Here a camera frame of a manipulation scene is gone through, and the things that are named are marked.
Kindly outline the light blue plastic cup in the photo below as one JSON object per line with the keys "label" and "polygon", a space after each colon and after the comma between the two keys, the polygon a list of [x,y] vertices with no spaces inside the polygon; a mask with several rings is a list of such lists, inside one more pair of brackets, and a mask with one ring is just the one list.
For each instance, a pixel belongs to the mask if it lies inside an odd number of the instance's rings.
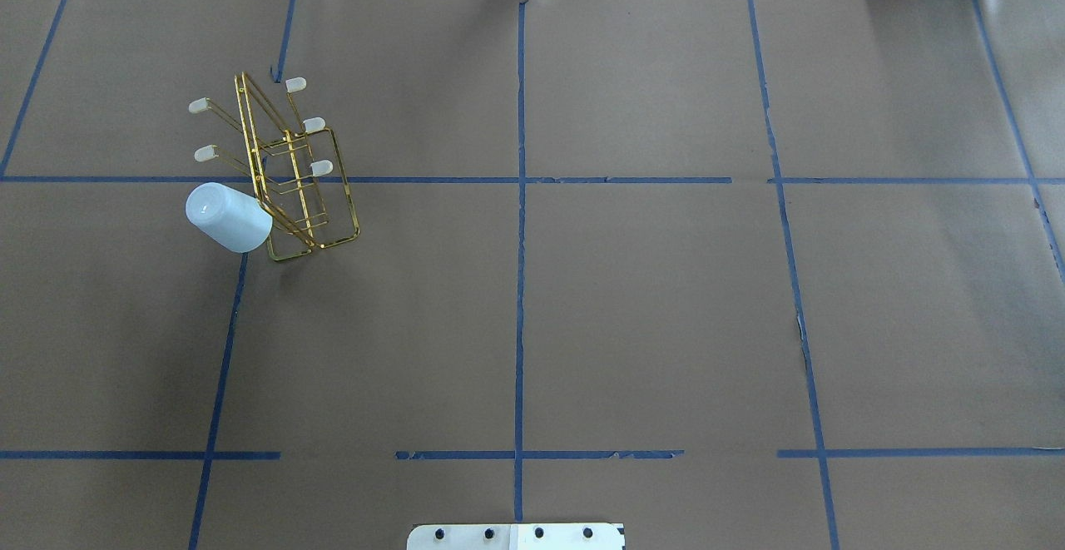
{"label": "light blue plastic cup", "polygon": [[274,223],[256,198],[217,182],[195,187],[184,210],[194,227],[232,253],[262,246]]}

